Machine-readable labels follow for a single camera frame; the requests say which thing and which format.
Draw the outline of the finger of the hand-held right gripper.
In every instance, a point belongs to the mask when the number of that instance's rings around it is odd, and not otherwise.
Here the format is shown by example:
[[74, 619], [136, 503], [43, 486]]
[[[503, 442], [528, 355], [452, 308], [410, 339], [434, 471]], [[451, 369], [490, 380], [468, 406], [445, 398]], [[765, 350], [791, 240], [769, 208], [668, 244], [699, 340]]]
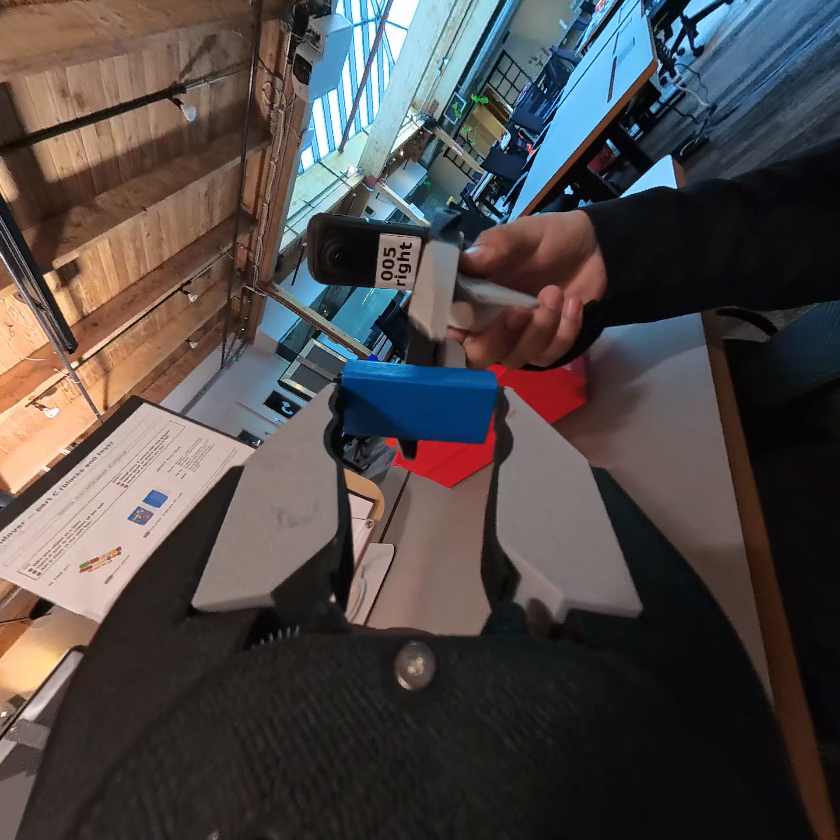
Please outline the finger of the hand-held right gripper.
[[408, 319], [427, 340], [446, 339], [455, 294], [460, 248], [440, 240], [426, 243], [408, 305]]
[[455, 339], [431, 340], [417, 330], [409, 330], [406, 364], [464, 370], [466, 352]]

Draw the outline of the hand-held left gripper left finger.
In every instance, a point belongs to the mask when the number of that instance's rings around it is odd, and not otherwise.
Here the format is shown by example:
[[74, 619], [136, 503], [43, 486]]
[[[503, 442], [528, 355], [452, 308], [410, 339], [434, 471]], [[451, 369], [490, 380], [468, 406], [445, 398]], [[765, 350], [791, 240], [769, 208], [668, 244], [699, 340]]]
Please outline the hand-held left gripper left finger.
[[246, 460], [193, 595], [202, 613], [348, 605], [354, 577], [340, 387], [329, 385]]

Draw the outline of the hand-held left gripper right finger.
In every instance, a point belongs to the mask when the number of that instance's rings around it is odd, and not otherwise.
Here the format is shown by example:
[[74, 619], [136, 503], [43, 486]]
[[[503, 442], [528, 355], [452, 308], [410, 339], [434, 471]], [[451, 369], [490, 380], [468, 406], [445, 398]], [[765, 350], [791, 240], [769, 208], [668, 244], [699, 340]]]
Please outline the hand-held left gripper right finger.
[[480, 554], [491, 608], [552, 621], [643, 606], [589, 461], [511, 388], [499, 391]]

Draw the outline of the blue rectangular block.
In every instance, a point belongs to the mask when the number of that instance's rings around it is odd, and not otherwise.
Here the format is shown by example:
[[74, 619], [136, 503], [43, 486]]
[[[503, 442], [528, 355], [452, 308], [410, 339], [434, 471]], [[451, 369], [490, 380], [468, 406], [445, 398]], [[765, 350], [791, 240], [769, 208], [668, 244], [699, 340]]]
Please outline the blue rectangular block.
[[346, 434], [482, 444], [499, 385], [491, 371], [350, 361], [339, 401]]

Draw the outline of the red plastic bin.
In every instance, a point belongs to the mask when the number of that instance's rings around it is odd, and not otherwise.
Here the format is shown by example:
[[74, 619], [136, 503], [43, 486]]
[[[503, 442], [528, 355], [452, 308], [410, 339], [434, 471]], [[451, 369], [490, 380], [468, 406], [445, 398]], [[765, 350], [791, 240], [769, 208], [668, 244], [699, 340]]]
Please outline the red plastic bin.
[[[587, 401], [587, 363], [581, 357], [546, 371], [508, 371], [491, 367], [498, 384], [516, 392], [541, 418], [555, 424]], [[395, 450], [394, 464], [442, 487], [453, 488], [493, 461], [496, 436], [488, 429], [483, 444], [422, 442], [414, 459]]]

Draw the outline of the person's right forearm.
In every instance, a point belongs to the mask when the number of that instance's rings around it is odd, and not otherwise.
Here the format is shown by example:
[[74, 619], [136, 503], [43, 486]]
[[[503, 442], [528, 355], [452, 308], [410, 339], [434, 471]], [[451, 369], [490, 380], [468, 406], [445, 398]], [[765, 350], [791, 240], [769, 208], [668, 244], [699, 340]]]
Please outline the person's right forearm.
[[604, 329], [710, 309], [778, 311], [839, 298], [839, 147], [682, 189], [588, 206], [606, 275], [569, 353]]

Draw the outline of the person's right hand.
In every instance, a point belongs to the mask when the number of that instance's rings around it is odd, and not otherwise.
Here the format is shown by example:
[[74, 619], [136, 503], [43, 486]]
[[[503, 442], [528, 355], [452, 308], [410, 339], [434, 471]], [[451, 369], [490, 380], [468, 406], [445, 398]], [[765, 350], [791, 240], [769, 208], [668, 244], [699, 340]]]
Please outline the person's right hand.
[[582, 211], [544, 213], [488, 229], [463, 251], [459, 268], [538, 300], [534, 310], [507, 308], [481, 332], [451, 329], [470, 369], [546, 369], [580, 337], [584, 306], [606, 293], [595, 228]]

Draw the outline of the printed instruction sheet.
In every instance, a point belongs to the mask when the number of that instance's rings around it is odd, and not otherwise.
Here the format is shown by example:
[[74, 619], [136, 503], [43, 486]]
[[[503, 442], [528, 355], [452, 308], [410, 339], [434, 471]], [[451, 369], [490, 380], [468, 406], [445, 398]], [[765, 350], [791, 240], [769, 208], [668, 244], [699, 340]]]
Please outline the printed instruction sheet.
[[100, 622], [141, 566], [255, 451], [140, 401], [1, 531], [2, 580]]

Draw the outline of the small white table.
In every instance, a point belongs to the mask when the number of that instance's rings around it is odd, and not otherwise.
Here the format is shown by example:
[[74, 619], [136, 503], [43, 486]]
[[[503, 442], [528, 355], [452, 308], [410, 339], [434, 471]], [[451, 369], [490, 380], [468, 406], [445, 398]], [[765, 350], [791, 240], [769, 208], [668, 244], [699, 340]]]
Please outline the small white table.
[[634, 184], [630, 185], [621, 195], [621, 198], [635, 196], [661, 187], [679, 189], [685, 184], [686, 175], [683, 167], [675, 157], [667, 155], [642, 174]]

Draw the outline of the long white table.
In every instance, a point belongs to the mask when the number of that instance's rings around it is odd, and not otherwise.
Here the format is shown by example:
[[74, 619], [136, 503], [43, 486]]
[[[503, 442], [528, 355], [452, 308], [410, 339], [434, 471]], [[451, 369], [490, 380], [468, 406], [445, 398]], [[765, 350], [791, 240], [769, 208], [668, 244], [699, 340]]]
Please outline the long white table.
[[658, 68], [653, 32], [641, 2], [617, 12], [563, 90], [548, 132], [532, 157], [510, 219], [536, 213], [587, 168], [631, 100]]

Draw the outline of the dark teal office chair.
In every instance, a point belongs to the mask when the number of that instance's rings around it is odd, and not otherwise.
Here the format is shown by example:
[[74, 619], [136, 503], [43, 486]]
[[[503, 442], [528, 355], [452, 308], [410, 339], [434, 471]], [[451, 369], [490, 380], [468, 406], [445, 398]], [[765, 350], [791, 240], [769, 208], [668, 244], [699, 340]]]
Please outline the dark teal office chair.
[[724, 342], [741, 418], [752, 434], [795, 427], [838, 434], [838, 301], [808, 308], [781, 328], [745, 308], [719, 308], [716, 314], [764, 336], [762, 342]]

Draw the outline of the black office chair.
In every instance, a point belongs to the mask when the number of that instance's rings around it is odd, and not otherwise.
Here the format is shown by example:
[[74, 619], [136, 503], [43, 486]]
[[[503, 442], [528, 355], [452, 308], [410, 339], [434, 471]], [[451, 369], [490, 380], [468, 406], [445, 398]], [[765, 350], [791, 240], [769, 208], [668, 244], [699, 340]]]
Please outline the black office chair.
[[690, 1], [654, 1], [647, 10], [654, 34], [660, 82], [676, 77], [676, 60], [685, 53], [684, 41], [694, 57], [702, 55], [704, 46], [697, 44], [698, 24], [720, 7], [731, 5], [732, 1], [711, 2], [694, 15], [686, 13], [689, 4]]

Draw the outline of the black lighting rail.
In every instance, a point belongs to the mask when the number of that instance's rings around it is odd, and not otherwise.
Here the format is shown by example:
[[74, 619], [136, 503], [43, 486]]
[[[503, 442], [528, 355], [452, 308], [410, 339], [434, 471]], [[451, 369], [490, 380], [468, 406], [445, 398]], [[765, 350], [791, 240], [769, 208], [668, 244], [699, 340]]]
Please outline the black lighting rail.
[[33, 133], [27, 133], [19, 139], [10, 141], [1, 146], [1, 154], [10, 154], [33, 145], [53, 140], [64, 134], [75, 132], [101, 122], [123, 116], [129, 112], [149, 107], [157, 102], [174, 102], [187, 93], [186, 84], [174, 84], [168, 88], [143, 95], [129, 101], [121, 102], [114, 106], [92, 112], [68, 121], [40, 129]]

